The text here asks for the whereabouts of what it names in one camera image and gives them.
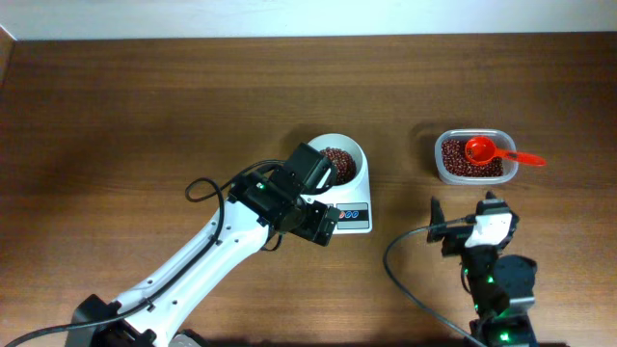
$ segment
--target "spoon handle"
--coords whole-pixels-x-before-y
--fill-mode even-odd
[[[519,162],[521,164],[533,165],[533,166],[545,166],[547,165],[547,161],[544,158],[539,157],[537,155],[516,152],[512,150],[503,150],[498,149],[495,153],[495,156],[501,157],[503,159],[512,160],[515,162]]]

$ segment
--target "red scoop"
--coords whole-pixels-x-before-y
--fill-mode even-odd
[[[474,165],[489,164],[495,157],[516,161],[526,165],[547,165],[547,161],[537,155],[499,149],[491,139],[484,136],[476,136],[467,141],[465,145],[465,157]]]

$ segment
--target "brown wooden tabletop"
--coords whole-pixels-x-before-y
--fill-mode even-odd
[[[216,209],[183,190],[223,183],[338,132],[369,162],[374,227],[322,248],[287,237],[226,276],[185,321],[208,338],[458,337],[408,302],[382,253],[471,213],[487,186],[448,186],[448,129],[494,128],[549,164],[497,187],[521,216],[506,254],[538,261],[541,341],[617,340],[617,34],[18,42],[0,92],[0,342],[69,321],[157,269]],[[426,304],[466,328],[459,260],[424,236],[393,255]],[[62,345],[62,334],[30,346]]]

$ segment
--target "digital scale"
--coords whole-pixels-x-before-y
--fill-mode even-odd
[[[326,193],[303,198],[321,201],[340,210],[334,234],[367,233],[373,229],[368,184],[368,162],[364,151],[354,140],[341,134],[326,134],[312,139],[309,146],[322,150],[338,148],[351,155],[356,163],[356,176],[348,183],[336,185]]]

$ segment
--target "clear rectangular container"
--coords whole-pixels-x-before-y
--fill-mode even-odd
[[[497,148],[507,150],[517,150],[514,145],[514,140],[500,130],[494,129],[456,129],[444,132],[435,143],[435,161],[437,170],[440,174],[440,179],[446,184],[457,185],[489,185],[505,183],[512,179],[519,170],[519,163],[511,160],[503,160],[503,175],[499,177],[465,177],[450,173],[445,169],[442,158],[442,143],[446,140],[462,140],[467,141],[474,136],[486,136],[493,140]]]

